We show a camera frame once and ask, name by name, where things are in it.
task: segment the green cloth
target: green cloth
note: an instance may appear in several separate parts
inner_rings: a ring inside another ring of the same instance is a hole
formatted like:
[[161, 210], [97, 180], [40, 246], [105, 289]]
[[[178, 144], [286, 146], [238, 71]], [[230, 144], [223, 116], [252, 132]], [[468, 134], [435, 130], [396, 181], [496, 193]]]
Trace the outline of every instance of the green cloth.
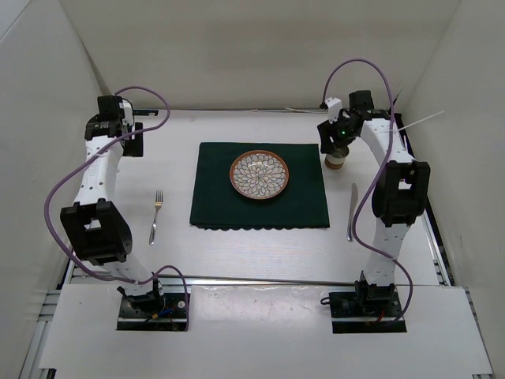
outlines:
[[[290, 172], [286, 188], [267, 200], [242, 196], [230, 168], [243, 153], [267, 150]], [[205, 229], [291, 229], [330, 227], [317, 144], [200, 144], [189, 222]]]

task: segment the floral pattern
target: floral pattern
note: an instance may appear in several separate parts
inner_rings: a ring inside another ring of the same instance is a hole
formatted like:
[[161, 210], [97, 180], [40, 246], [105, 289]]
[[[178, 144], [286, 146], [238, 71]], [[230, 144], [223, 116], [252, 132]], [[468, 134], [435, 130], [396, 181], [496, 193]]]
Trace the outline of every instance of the floral pattern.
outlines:
[[234, 186], [247, 197], [273, 197], [283, 190], [286, 184], [284, 164], [267, 152], [251, 152], [235, 163], [232, 178]]

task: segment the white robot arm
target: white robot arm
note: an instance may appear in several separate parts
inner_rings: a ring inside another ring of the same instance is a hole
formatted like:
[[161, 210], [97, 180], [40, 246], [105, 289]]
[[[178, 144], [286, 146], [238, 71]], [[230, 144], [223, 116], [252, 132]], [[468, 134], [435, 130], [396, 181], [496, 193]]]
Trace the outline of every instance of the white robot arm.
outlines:
[[[119, 96], [98, 98], [99, 114], [86, 125], [86, 159], [117, 137], [142, 129], [135, 123], [131, 103]], [[112, 276], [135, 281], [151, 274], [132, 253], [133, 241], [128, 224], [114, 206], [114, 188], [119, 160], [123, 156], [142, 156], [142, 134], [114, 144], [86, 168], [73, 205], [61, 210], [60, 219], [77, 257], [106, 269]], [[133, 307], [143, 311], [159, 309], [163, 293], [157, 280], [153, 284], [124, 283], [120, 292]]]
[[[328, 120], [318, 125], [321, 152], [331, 158], [339, 149], [347, 149], [361, 138], [380, 165], [390, 139], [390, 115], [373, 106], [370, 91], [350, 94], [350, 108], [343, 109], [336, 98], [326, 100]], [[394, 124], [392, 150], [386, 167], [372, 196], [376, 216], [376, 233], [372, 246], [391, 257], [372, 252], [368, 263], [355, 283], [356, 308], [354, 316], [375, 314], [393, 302], [395, 296], [395, 263], [403, 239], [415, 219], [425, 210], [430, 168], [417, 162], [405, 149]]]

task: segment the white wall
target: white wall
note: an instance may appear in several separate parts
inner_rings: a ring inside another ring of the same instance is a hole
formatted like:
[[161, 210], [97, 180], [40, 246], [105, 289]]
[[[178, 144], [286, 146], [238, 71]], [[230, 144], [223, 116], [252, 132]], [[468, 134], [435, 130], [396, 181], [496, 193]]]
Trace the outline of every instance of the white wall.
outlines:
[[0, 38], [7, 32], [10, 25], [21, 14], [21, 11], [29, 3], [30, 0], [2, 0], [0, 6]]
[[[83, 161], [84, 125], [96, 113], [98, 94], [58, 0], [32, 0], [0, 39], [1, 378], [19, 375], [45, 291], [65, 267], [45, 228], [43, 202], [57, 179]], [[54, 203], [57, 221], [74, 187]]]
[[414, 152], [457, 283], [468, 286], [496, 373], [505, 377], [505, 2], [463, 0], [405, 109]]
[[[408, 97], [460, 0], [62, 3], [110, 90], [136, 83], [176, 108], [251, 109], [318, 107], [328, 74], [354, 57], [375, 61]], [[380, 78], [361, 65], [331, 91], [347, 98], [367, 88], [386, 105]]]

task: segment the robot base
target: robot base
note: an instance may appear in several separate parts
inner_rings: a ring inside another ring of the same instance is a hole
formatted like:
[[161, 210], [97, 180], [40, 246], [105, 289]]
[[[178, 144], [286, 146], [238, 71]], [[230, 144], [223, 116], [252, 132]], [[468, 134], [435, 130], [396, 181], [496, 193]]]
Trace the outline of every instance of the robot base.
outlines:
[[141, 310], [135, 310], [123, 296], [119, 306], [118, 325], [116, 330], [144, 330], [160, 332], [184, 332], [188, 322], [184, 307], [184, 294], [163, 294], [166, 307], [173, 311], [155, 319]]
[[405, 320], [391, 323], [402, 312], [396, 291], [388, 305], [367, 306], [366, 312], [363, 307], [356, 304], [356, 292], [331, 292], [329, 302], [334, 334], [404, 333], [407, 331]]

